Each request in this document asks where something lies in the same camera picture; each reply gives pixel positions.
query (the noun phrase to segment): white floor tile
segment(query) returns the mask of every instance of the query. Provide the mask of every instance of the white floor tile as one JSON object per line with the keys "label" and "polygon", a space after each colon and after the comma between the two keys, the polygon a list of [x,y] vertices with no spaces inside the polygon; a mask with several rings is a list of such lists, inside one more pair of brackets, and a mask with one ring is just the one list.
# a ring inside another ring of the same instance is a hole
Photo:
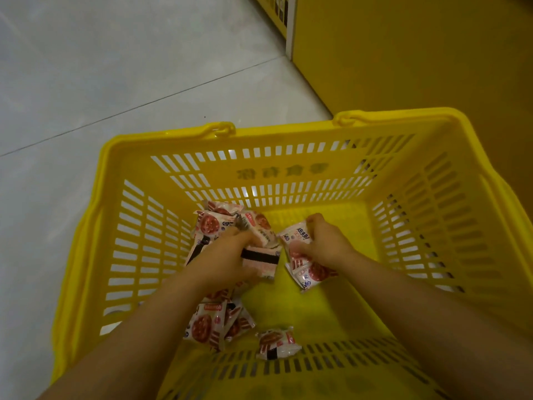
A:
{"label": "white floor tile", "polygon": [[30,400],[49,383],[57,297],[104,142],[218,120],[249,127],[329,118],[282,57],[0,158],[0,397]]}
{"label": "white floor tile", "polygon": [[0,155],[284,54],[255,0],[0,0]]}

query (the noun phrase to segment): yellow wall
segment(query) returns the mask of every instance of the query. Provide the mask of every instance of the yellow wall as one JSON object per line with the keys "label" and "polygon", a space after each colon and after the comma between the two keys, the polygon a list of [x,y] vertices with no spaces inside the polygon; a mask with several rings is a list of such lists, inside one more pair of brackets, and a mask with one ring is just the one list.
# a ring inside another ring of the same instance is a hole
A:
{"label": "yellow wall", "polygon": [[298,0],[293,59],[332,113],[462,110],[533,216],[533,0]]}

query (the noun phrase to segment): right hand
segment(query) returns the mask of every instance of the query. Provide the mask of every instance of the right hand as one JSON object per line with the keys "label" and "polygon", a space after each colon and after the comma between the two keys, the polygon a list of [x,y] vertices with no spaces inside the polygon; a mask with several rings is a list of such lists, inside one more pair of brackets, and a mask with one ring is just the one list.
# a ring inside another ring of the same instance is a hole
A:
{"label": "right hand", "polygon": [[321,213],[307,218],[307,225],[313,242],[291,242],[290,252],[303,254],[328,268],[342,271],[347,259],[356,251],[338,227],[326,222]]}

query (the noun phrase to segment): hand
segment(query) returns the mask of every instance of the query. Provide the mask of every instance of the hand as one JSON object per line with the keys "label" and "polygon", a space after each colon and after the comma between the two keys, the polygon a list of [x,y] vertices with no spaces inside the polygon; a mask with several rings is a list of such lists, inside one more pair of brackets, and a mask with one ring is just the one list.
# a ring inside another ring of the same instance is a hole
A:
{"label": "hand", "polygon": [[237,282],[254,279],[259,270],[243,267],[240,257],[243,248],[258,245],[257,237],[251,231],[239,231],[230,227],[207,246],[190,262],[185,271],[194,274],[206,294],[231,288]]}
{"label": "hand", "polygon": [[342,271],[347,259],[356,251],[338,227],[325,221],[321,213],[307,218],[313,242],[291,242],[290,252],[303,254],[329,268]]}

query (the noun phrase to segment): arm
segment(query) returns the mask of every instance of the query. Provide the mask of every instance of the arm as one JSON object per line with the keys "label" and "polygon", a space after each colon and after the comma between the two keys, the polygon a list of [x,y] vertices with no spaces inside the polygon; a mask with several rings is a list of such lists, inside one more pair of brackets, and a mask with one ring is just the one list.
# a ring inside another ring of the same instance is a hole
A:
{"label": "arm", "polygon": [[257,274],[243,268],[240,259],[253,239],[250,232],[228,229],[39,400],[156,398],[198,303],[209,293]]}
{"label": "arm", "polygon": [[313,243],[293,243],[291,250],[341,272],[444,389],[459,398],[531,397],[530,340],[454,295],[358,253],[321,214],[308,224]]}

